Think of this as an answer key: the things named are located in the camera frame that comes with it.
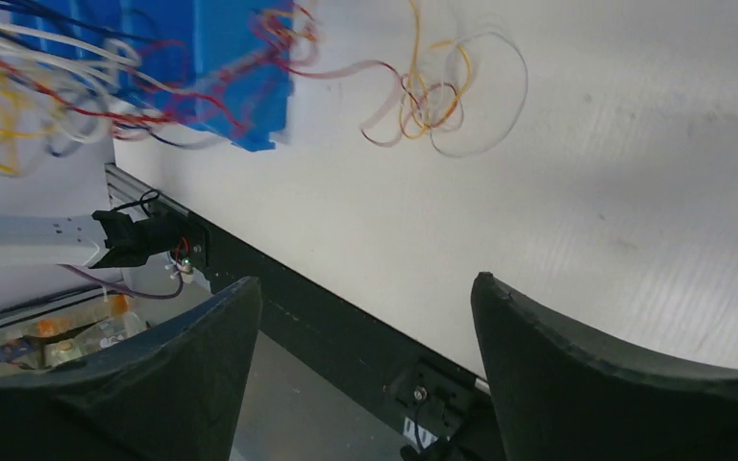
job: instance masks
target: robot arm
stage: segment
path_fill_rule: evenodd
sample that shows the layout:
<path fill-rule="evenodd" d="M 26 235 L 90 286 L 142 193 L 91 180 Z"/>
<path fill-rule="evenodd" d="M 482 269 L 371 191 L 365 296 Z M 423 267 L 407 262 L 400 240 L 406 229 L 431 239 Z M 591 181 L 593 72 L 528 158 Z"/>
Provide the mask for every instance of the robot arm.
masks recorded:
<path fill-rule="evenodd" d="M 119 211 L 68 218 L 0 216 L 0 266 L 136 267 L 175 248 L 180 238 L 179 223 L 167 216 L 137 222 Z"/>

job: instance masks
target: white table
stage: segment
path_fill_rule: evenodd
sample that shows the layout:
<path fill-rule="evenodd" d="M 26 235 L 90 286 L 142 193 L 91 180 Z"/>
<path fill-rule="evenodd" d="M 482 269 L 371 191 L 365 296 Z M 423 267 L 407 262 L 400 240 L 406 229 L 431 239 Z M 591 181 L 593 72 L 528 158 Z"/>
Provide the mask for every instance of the white table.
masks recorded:
<path fill-rule="evenodd" d="M 445 3 L 424 3 L 424 42 L 455 36 Z M 506 18 L 529 65 L 522 118 L 484 156 L 364 141 L 357 125 L 390 85 L 378 69 L 296 79 L 289 144 L 276 151 L 118 142 L 117 163 L 481 376 L 469 305 L 479 271 L 641 346 L 738 368 L 738 2 L 461 9 L 466 32 L 487 12 Z M 406 68 L 405 0 L 322 0 L 318 16 L 319 69 Z M 509 120 L 522 79 L 501 44 L 472 48 L 466 126 L 445 141 L 459 146 Z"/>

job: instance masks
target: bolt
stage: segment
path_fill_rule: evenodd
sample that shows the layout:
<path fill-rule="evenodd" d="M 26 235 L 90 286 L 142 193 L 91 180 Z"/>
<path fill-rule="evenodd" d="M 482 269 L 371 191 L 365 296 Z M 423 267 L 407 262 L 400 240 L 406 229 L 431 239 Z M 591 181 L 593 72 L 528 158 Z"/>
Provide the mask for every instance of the bolt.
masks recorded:
<path fill-rule="evenodd" d="M 429 393 L 426 391 L 426 388 L 423 386 L 417 386 L 414 388 L 414 399 L 417 401 L 423 401 L 426 399 L 426 397 L 429 396 Z"/>

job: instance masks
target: black metal frame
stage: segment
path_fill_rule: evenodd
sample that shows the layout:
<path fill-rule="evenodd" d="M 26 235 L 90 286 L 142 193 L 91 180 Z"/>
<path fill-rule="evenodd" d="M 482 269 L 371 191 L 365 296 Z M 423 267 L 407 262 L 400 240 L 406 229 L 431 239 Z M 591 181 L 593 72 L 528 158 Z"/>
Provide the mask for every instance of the black metal frame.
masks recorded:
<path fill-rule="evenodd" d="M 110 194 L 121 200 L 149 189 L 113 165 L 107 177 Z M 242 277 L 259 278 L 262 332 L 395 430 L 403 431 L 409 417 L 437 436 L 451 435 L 471 407 L 490 406 L 471 372 L 164 195 L 159 205 L 205 230 L 203 258 L 194 263 L 212 293 Z M 435 391 L 430 411 L 419 415 L 418 386 Z"/>

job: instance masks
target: purple cable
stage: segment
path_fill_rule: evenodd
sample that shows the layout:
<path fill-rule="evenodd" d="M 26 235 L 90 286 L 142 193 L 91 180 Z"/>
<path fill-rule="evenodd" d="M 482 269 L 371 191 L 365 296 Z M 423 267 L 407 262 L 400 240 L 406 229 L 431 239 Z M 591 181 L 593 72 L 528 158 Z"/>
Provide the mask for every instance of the purple cable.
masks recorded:
<path fill-rule="evenodd" d="M 110 281 L 100 280 L 96 278 L 95 276 L 92 276 L 77 267 L 70 266 L 68 264 L 59 264 L 63 269 L 66 269 L 67 271 L 71 272 L 72 274 L 75 274 L 79 277 L 82 277 L 84 279 L 87 279 L 89 281 L 92 281 L 94 283 L 99 284 L 100 286 L 109 288 L 111 290 L 116 291 L 117 293 L 122 293 L 124 295 L 129 295 L 135 298 L 142 298 L 145 300 L 173 300 L 174 298 L 180 296 L 180 293 L 183 292 L 183 287 L 185 286 L 185 282 L 183 281 L 182 274 L 179 274 L 177 279 L 180 281 L 180 286 L 177 287 L 177 291 L 167 294 L 167 295 L 152 295 L 149 293 L 140 293 L 139 291 L 135 291 L 128 286 L 121 285 L 119 283 L 112 283 Z"/>

